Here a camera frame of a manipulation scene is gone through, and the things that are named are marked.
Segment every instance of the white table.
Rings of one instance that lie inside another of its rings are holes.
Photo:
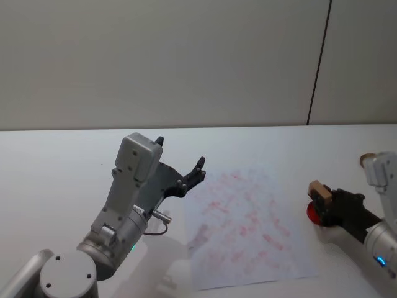
[[[0,132],[0,287],[37,251],[67,252],[83,239],[104,205],[121,139],[134,131],[164,136],[162,161],[181,173],[202,155],[208,172],[275,169],[319,276],[190,292],[182,199],[168,198],[161,209],[172,214],[169,232],[141,239],[115,276],[99,283],[100,298],[397,295],[357,241],[338,228],[320,231],[306,216],[306,191],[314,179],[363,193],[367,208],[382,216],[358,159],[366,152],[397,151],[397,125]],[[167,295],[159,282],[164,278],[177,285],[165,289]]]

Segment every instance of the red circular object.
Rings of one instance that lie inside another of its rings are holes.
[[[316,225],[321,225],[321,221],[320,218],[318,217],[314,206],[313,206],[313,202],[310,202],[308,204],[308,208],[306,210],[306,214],[308,215],[309,219]]]

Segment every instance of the wooden block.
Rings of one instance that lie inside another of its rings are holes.
[[[332,202],[332,194],[318,180],[309,184],[309,195],[312,190],[315,190],[324,199],[326,205]]]

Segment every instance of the paper sheet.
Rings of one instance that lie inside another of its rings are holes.
[[[315,276],[279,189],[259,169],[207,173],[185,199],[195,289]]]

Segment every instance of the blue led light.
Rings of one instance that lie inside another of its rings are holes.
[[[377,258],[377,260],[378,260],[379,264],[381,264],[382,267],[386,266],[386,262],[381,256],[379,256]]]

